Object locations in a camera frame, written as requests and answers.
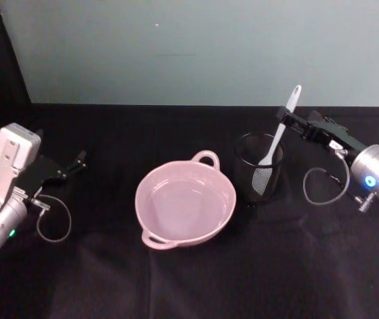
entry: black table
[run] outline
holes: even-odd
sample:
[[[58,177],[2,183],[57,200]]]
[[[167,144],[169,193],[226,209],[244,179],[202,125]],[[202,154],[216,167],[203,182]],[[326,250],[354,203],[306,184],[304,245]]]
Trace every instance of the black table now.
[[[311,108],[296,113],[307,116]],[[317,108],[367,145],[379,144],[379,108]],[[231,177],[233,143],[273,133],[277,108],[35,105],[0,108],[45,136],[41,153],[68,164],[88,150],[88,169],[59,189],[71,237],[48,244],[18,231],[0,251],[0,318],[379,319],[379,202],[367,214],[343,197],[309,205],[308,168],[338,171],[319,146],[286,131],[287,162],[267,205],[237,204],[224,230],[200,246],[151,251],[134,211],[153,168],[213,150]],[[327,194],[329,185],[318,187]],[[357,185],[354,192],[361,193]],[[34,221],[29,215],[28,223]]]

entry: cable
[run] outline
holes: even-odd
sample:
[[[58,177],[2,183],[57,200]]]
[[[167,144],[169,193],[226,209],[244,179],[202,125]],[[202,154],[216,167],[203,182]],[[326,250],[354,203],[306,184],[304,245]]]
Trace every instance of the cable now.
[[[70,213],[70,210],[68,209],[67,205],[64,204],[63,201],[61,201],[60,199],[58,199],[56,197],[53,197],[53,196],[50,196],[50,195],[43,195],[43,194],[39,194],[39,197],[46,197],[46,198],[50,198],[50,199],[54,199],[55,201],[58,201],[65,208],[65,210],[67,212],[67,215],[68,215],[68,220],[70,221],[70,223],[68,224],[68,231],[67,231],[67,233],[63,237],[61,237],[59,239],[50,239],[50,238],[44,236],[42,234],[41,228],[40,228],[40,223],[41,223],[42,216],[45,214],[45,210],[43,209],[42,212],[39,215],[39,218],[37,219],[37,223],[36,223],[37,233],[39,234],[40,237],[42,237],[42,239],[44,239],[48,243],[60,243],[62,241],[65,241],[67,239],[67,237],[71,233],[71,213]]]
[[[344,157],[338,156],[338,159],[340,159],[343,162],[343,164],[344,164],[344,168],[346,170],[346,183],[344,184],[343,190],[340,192],[340,194],[338,194],[335,198],[333,198],[333,199],[331,199],[329,201],[323,201],[323,202],[313,201],[312,199],[309,198],[308,193],[307,193],[307,178],[308,178],[308,175],[310,173],[312,173],[313,171],[322,171],[324,173],[327,173],[327,171],[325,169],[321,168],[321,167],[314,167],[314,168],[311,168],[310,170],[308,170],[307,173],[305,174],[305,177],[303,178],[303,193],[304,193],[305,198],[307,199],[307,201],[309,203],[311,203],[312,205],[317,205],[317,206],[329,205],[331,203],[334,203],[335,201],[338,201],[348,191],[349,182],[350,182],[349,166],[345,162]]]

